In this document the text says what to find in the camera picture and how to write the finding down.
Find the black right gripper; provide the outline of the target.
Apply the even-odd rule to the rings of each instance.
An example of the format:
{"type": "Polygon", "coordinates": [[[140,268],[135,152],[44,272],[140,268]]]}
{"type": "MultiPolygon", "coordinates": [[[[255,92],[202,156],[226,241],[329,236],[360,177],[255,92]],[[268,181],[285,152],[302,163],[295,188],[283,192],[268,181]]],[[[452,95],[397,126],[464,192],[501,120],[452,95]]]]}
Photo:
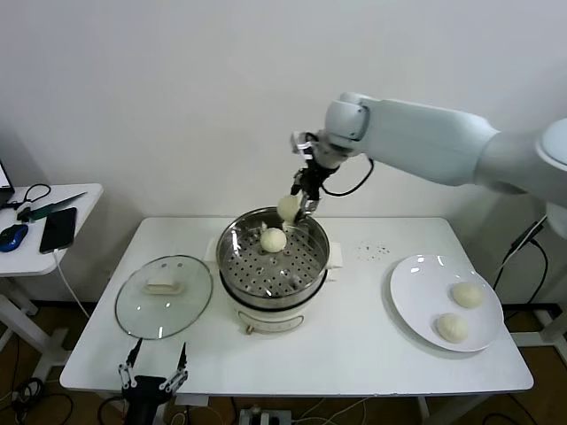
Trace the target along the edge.
{"type": "Polygon", "coordinates": [[[301,191],[303,194],[303,198],[299,201],[295,221],[304,220],[316,211],[323,183],[339,169],[339,166],[321,166],[311,151],[304,154],[304,160],[305,166],[293,176],[290,191],[293,196],[297,196],[301,191]]]}

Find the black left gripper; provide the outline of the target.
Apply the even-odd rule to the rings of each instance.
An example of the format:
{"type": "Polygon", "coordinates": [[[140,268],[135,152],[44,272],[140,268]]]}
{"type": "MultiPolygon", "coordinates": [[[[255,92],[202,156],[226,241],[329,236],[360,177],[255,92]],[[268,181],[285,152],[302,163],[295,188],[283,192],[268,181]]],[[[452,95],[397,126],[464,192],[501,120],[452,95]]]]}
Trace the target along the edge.
{"type": "Polygon", "coordinates": [[[158,408],[171,398],[170,392],[177,392],[188,379],[186,344],[183,344],[177,368],[167,379],[165,377],[134,375],[134,365],[143,339],[129,351],[126,361],[119,364],[122,396],[128,402],[126,425],[152,425],[158,408]]]}

